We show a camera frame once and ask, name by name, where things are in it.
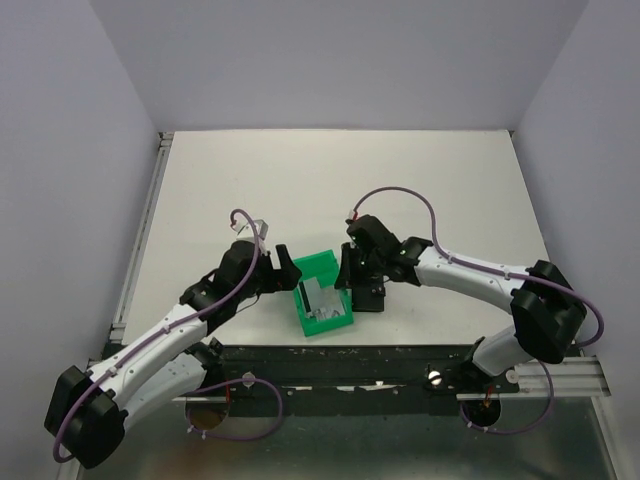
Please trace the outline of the green plastic bin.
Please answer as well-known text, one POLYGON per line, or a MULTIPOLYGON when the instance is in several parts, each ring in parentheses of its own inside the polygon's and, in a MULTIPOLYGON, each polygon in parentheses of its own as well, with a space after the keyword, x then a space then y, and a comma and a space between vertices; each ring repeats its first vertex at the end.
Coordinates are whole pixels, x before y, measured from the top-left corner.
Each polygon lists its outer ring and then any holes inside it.
POLYGON ((293 291, 297 316, 306 337, 354 323, 351 296, 336 289, 338 261, 332 250, 294 260, 301 278, 293 291))

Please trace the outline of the black leather card holder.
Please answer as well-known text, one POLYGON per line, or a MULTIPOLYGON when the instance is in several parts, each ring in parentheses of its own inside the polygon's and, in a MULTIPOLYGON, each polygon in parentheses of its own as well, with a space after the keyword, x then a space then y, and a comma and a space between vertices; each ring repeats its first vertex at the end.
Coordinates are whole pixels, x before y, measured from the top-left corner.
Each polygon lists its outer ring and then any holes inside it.
POLYGON ((355 285, 351 289, 352 311, 356 313, 381 313, 385 309, 386 289, 383 280, 355 285))

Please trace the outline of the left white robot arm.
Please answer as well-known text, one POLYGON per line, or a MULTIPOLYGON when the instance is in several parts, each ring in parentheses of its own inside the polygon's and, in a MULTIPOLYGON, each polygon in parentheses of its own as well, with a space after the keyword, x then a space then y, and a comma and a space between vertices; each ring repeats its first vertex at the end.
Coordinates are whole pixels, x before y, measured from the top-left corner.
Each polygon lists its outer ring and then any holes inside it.
POLYGON ((58 463, 93 468, 125 435, 135 393, 170 361, 237 315, 252 297, 292 291, 301 278, 286 245, 273 253, 236 240, 217 268, 188 287, 178 303, 133 343, 87 370, 72 365, 56 380, 44 420, 58 463))

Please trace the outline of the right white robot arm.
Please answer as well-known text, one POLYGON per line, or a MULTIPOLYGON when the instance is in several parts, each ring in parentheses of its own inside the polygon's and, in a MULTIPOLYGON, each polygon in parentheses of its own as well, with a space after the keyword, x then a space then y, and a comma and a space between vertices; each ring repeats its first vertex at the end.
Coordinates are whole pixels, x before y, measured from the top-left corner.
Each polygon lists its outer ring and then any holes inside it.
POLYGON ((356 291, 388 279, 441 288, 488 303, 512 318, 511 326, 478 339, 454 371, 480 392, 511 367, 538 360, 561 363, 586 317, 584 303, 556 265, 500 266, 441 253, 433 241, 399 240, 375 216, 347 223, 335 288, 356 291))

